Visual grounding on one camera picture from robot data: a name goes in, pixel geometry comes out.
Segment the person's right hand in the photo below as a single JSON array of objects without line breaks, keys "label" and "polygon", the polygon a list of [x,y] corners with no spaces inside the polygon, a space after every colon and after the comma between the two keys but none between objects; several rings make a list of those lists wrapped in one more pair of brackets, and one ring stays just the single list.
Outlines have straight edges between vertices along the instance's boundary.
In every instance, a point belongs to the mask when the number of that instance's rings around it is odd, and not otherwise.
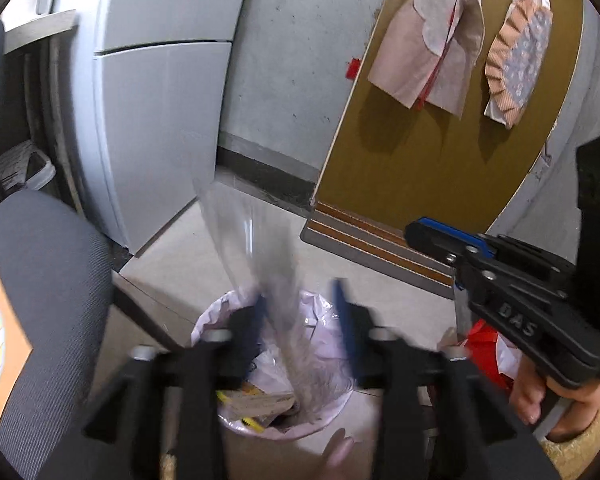
[{"label": "person's right hand", "polygon": [[509,404],[527,425],[535,424],[541,415],[541,403],[547,393],[556,393],[572,401],[570,409],[554,427],[558,434],[584,431],[600,410],[600,380],[593,379],[579,389],[568,389],[551,377],[544,377],[526,356],[521,358]]}]

